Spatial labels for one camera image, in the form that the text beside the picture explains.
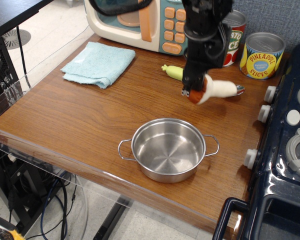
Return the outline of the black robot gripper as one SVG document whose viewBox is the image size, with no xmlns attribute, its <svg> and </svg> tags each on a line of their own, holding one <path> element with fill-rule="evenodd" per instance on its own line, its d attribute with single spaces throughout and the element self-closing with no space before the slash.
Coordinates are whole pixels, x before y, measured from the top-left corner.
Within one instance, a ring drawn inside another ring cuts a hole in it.
<svg viewBox="0 0 300 240">
<path fill-rule="evenodd" d="M 232 0 L 184 0 L 184 33 L 187 38 L 186 64 L 182 74 L 182 94 L 201 91 L 207 71 L 223 66 L 231 27 L 223 23 L 232 11 Z"/>
</svg>

